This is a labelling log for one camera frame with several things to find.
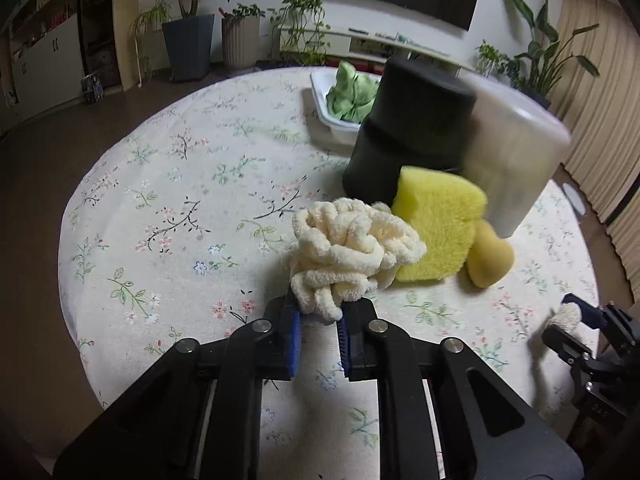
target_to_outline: black cylindrical container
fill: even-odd
[[[457,173],[475,102],[473,90],[455,76],[420,61],[389,58],[342,178],[347,196],[391,205],[402,166]]]

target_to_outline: beige curtain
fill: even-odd
[[[620,255],[636,301],[640,301],[640,192],[607,228],[616,252]]]
[[[564,165],[604,221],[640,173],[640,37],[610,2],[564,0],[560,45],[591,23],[600,28],[577,36],[562,55],[584,54],[600,77],[571,59],[549,98],[550,111],[572,133]]]

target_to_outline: green scrunchie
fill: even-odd
[[[326,106],[336,119],[361,123],[371,111],[379,82],[366,74],[356,73],[351,63],[341,61],[335,85],[326,95]]]

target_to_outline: round table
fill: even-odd
[[[229,336],[286,292],[290,212],[341,196],[349,153],[318,121],[310,72],[255,73],[181,99],[105,153],[71,197],[61,304],[103,406],[178,339]],[[566,292],[598,297],[555,183],[510,241],[513,269],[487,290],[462,271],[369,297],[413,337],[463,339],[562,433],[569,368],[536,337]],[[595,348],[597,332],[578,330]],[[302,337],[296,379],[264,389],[260,477],[377,478],[376,385],[344,379],[334,326],[304,324]]]

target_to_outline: white ribbed planter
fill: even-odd
[[[260,17],[222,20],[222,59],[231,70],[251,68],[258,61]]]

